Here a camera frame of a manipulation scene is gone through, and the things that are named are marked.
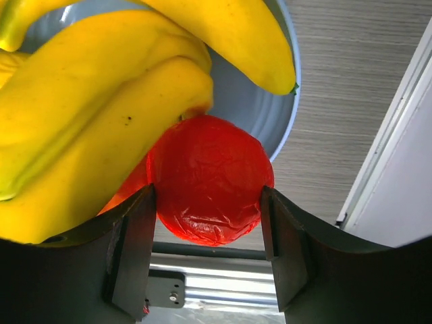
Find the fake red peach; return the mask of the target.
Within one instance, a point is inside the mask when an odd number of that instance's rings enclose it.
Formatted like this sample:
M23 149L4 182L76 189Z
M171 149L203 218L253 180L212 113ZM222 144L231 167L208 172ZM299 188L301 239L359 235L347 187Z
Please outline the fake red peach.
M261 192L275 184L261 143L232 123L201 115L168 129L148 152L157 215L176 237L223 246L261 221Z

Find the fake yellow banana bunch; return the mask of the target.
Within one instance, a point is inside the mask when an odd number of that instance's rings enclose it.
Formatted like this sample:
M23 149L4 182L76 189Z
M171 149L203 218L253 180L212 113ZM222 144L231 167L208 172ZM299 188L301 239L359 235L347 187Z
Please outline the fake yellow banana bunch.
M149 10L56 34L1 87L1 237L39 244L95 217L160 136L213 103L206 45Z

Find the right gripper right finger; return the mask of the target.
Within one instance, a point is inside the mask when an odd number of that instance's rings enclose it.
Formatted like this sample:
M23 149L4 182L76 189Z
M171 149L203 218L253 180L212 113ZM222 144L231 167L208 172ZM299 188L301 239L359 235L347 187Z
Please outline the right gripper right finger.
M430 238L397 248L376 244L269 187L261 225L287 323L431 322Z

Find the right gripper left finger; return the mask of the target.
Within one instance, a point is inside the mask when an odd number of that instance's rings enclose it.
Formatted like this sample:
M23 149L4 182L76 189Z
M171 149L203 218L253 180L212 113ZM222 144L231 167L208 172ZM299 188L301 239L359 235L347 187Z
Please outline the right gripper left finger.
M1 241L2 323L136 323L144 317L155 189L41 244Z

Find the fake orange tangerine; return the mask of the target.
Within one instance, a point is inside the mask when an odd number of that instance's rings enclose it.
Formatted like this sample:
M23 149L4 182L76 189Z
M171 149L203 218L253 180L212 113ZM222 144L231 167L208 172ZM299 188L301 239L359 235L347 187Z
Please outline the fake orange tangerine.
M101 215L114 207L118 206L125 199L135 194L140 189L149 184L146 167L147 157L145 157L128 176L120 189L115 193L112 199L101 209L98 215Z

